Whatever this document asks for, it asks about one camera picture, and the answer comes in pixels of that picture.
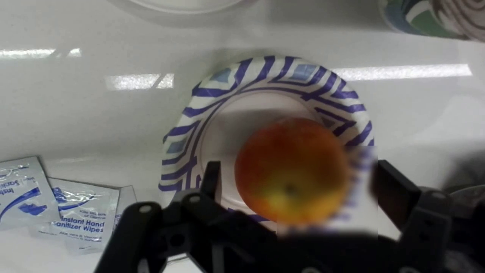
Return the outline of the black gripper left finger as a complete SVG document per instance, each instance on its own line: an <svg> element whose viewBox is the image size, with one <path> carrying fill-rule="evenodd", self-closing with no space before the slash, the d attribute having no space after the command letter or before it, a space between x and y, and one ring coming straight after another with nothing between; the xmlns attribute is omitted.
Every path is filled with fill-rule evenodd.
<svg viewBox="0 0 485 273"><path fill-rule="evenodd" d="M209 160L203 173L200 191L204 195L217 200L220 197L220 180L221 180L221 162Z"/></svg>

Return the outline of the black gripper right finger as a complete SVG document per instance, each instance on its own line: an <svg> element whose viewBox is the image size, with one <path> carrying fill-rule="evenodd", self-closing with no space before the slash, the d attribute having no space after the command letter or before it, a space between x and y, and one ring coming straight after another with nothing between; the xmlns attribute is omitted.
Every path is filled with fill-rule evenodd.
<svg viewBox="0 0 485 273"><path fill-rule="evenodd" d="M421 189L385 159L373 162L368 192L398 230L421 195Z"/></svg>

